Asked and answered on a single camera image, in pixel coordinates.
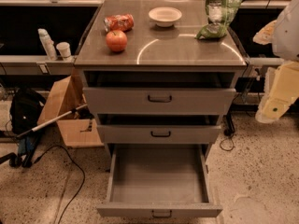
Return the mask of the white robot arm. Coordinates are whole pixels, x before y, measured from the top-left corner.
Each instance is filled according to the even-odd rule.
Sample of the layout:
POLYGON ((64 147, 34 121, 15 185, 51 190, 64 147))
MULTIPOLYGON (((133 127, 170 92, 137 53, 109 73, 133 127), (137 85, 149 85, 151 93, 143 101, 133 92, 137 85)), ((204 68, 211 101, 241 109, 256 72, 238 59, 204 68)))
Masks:
POLYGON ((265 94, 255 115, 261 123, 279 120, 299 98, 299 0, 291 2, 278 18, 269 22, 254 37, 255 43, 272 44, 273 53, 284 62, 265 75, 265 94))

